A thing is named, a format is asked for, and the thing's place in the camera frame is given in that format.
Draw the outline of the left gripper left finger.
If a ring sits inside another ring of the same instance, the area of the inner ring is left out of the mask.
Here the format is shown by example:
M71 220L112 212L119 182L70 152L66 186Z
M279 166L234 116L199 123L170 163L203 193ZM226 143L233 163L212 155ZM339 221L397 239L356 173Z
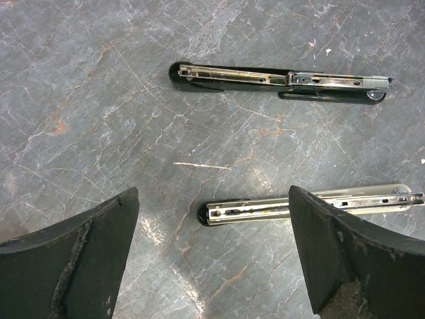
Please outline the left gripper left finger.
M139 215L129 188L1 243L2 318L111 318Z

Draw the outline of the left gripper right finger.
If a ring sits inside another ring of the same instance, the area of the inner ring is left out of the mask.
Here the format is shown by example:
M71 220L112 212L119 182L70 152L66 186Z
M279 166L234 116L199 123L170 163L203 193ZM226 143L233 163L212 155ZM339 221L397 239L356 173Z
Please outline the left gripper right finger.
M314 314L423 318L424 241L370 223L298 186L290 217Z

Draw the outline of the silver and black stapler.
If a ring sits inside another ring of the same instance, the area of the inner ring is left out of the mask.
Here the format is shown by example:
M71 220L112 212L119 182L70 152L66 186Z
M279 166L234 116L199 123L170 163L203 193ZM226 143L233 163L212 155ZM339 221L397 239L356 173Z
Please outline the silver and black stapler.
M424 204L424 193L401 183L315 191L316 197L354 215L398 213ZM205 227L290 218L288 196L268 199L208 201L197 210L197 220Z

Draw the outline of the silver staple strip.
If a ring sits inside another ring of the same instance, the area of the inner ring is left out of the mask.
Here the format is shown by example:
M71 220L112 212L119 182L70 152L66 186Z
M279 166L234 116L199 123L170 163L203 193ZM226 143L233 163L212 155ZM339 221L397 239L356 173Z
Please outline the silver staple strip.
M364 76L364 88L390 88L392 79L387 76Z

